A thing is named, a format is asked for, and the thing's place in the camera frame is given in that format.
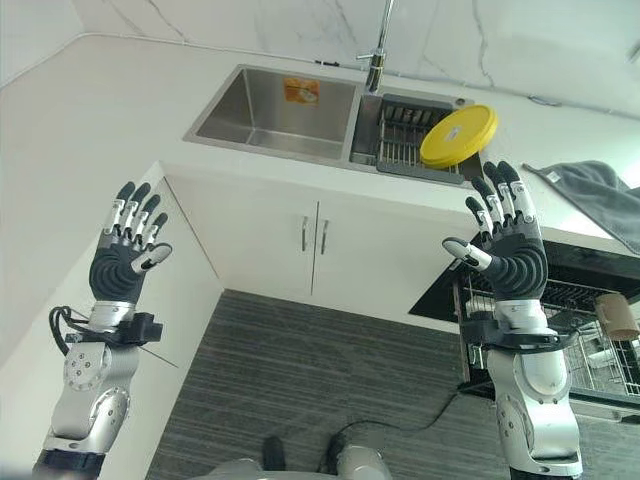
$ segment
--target robot finger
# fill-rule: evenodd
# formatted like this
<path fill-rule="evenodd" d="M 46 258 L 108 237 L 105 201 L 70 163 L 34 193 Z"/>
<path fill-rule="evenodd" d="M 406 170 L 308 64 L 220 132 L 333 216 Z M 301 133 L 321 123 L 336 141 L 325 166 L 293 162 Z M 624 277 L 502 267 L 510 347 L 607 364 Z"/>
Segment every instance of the robot finger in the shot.
<path fill-rule="evenodd" d="M 148 183 L 143 183 L 138 187 L 138 189 L 131 196 L 129 201 L 124 206 L 124 211 L 122 212 L 122 231 L 125 232 L 129 239 L 131 237 L 131 224 L 133 223 L 133 219 L 138 212 L 138 208 L 140 207 L 140 203 L 142 199 L 151 191 L 151 185 Z"/>
<path fill-rule="evenodd" d="M 498 164 L 498 171 L 502 174 L 509 185 L 509 189 L 513 198 L 514 218 L 516 223 L 524 221 L 524 223 L 532 223 L 536 219 L 536 209 L 533 200 L 529 194 L 529 190 L 520 177 L 518 172 L 507 162 L 502 161 Z"/>
<path fill-rule="evenodd" d="M 467 208 L 471 210 L 471 213 L 473 213 L 473 216 L 478 222 L 481 240 L 485 242 L 487 239 L 492 238 L 491 231 L 493 230 L 493 222 L 491 221 L 489 212 L 482 208 L 480 202 L 473 197 L 467 197 L 465 204 L 467 205 Z"/>
<path fill-rule="evenodd" d="M 442 241 L 442 246 L 451 255 L 462 260 L 464 263 L 479 272 L 489 268 L 489 265 L 491 265 L 491 262 L 493 261 L 493 257 L 487 252 L 483 252 L 479 248 L 460 238 L 445 238 Z"/>
<path fill-rule="evenodd" d="M 127 184 L 120 189 L 120 191 L 116 195 L 116 198 L 111 204 L 111 209 L 109 210 L 109 214 L 107 215 L 107 219 L 105 220 L 104 226 L 102 228 L 102 233 L 104 233 L 105 235 L 111 235 L 114 228 L 118 228 L 117 234 L 120 234 L 122 232 L 122 230 L 119 228 L 121 225 L 121 215 L 128 198 L 131 196 L 135 189 L 136 186 L 133 182 L 127 182 Z"/>
<path fill-rule="evenodd" d="M 142 246 L 143 250 L 147 247 L 153 246 L 153 244 L 156 242 L 158 232 L 160 232 L 160 229 L 162 228 L 162 226 L 165 223 L 167 223 L 168 219 L 169 219 L 169 216 L 166 213 L 161 213 L 160 215 L 158 215 L 158 217 L 155 219 L 153 223 L 148 224 L 144 228 L 144 230 L 142 230 L 142 238 L 140 240 L 140 245 Z"/>
<path fill-rule="evenodd" d="M 144 204 L 144 207 L 140 209 L 140 211 L 136 214 L 131 223 L 131 238 L 134 240 L 134 249 L 138 250 L 141 244 L 142 232 L 144 227 L 147 225 L 147 221 L 149 217 L 156 209 L 158 204 L 160 203 L 160 195 L 152 196 L 147 203 Z"/>
<path fill-rule="evenodd" d="M 496 167 L 492 162 L 485 163 L 482 170 L 484 171 L 484 174 L 489 177 L 496 189 L 496 192 L 498 193 L 498 197 L 502 203 L 502 212 L 504 214 L 505 223 L 509 224 L 513 222 L 513 219 L 515 218 L 513 196 L 511 190 L 509 190 L 507 181 L 498 170 L 498 167 Z"/>
<path fill-rule="evenodd" d="M 131 269 L 138 275 L 149 271 L 161 262 L 164 262 L 171 252 L 173 247 L 168 243 L 160 243 L 154 248 L 150 248 L 134 261 L 131 262 Z"/>
<path fill-rule="evenodd" d="M 484 203 L 487 205 L 489 215 L 493 222 L 493 227 L 502 226 L 502 223 L 504 222 L 504 214 L 502 213 L 502 204 L 500 203 L 498 195 L 491 190 L 491 187 L 487 185 L 487 182 L 480 177 L 475 177 L 471 180 L 471 185 L 473 185 L 473 188 L 475 188 L 480 196 L 482 196 Z"/>

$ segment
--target gray towel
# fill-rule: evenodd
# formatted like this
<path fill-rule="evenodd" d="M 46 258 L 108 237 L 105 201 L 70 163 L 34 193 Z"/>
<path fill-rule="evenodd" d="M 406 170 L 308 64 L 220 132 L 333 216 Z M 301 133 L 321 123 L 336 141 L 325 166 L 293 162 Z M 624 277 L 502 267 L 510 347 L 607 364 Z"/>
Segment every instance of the gray towel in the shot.
<path fill-rule="evenodd" d="M 526 163 L 523 166 L 640 255 L 640 188 L 629 188 L 609 165 L 595 160 L 539 170 Z"/>

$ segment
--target orange label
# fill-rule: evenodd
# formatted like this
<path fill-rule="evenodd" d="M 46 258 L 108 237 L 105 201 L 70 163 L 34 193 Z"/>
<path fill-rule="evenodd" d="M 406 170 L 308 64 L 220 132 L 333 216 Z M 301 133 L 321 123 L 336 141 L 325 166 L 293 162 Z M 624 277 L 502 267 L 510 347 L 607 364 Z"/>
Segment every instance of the orange label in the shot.
<path fill-rule="evenodd" d="M 284 79 L 284 98 L 287 102 L 303 105 L 317 105 L 320 82 L 304 78 L 286 77 Z"/>

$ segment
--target cabinet handle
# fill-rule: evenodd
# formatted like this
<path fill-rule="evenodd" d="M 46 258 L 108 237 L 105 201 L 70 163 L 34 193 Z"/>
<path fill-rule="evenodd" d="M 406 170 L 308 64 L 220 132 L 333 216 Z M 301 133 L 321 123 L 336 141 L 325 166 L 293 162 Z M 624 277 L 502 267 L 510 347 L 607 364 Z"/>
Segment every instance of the cabinet handle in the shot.
<path fill-rule="evenodd" d="M 320 244 L 320 255 L 324 255 L 324 251 L 327 248 L 327 228 L 329 228 L 329 220 L 324 221 L 322 227 L 322 243 Z"/>
<path fill-rule="evenodd" d="M 307 251 L 307 227 L 309 225 L 309 217 L 302 219 L 302 251 Z"/>

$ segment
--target cup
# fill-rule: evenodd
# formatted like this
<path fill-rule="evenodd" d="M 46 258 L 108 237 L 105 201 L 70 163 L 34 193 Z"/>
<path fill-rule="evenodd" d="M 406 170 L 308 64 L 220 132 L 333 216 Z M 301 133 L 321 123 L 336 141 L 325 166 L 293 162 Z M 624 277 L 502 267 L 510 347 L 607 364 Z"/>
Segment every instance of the cup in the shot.
<path fill-rule="evenodd" d="M 635 340 L 640 335 L 629 302 L 619 293 L 606 293 L 596 298 L 596 314 L 611 340 Z"/>

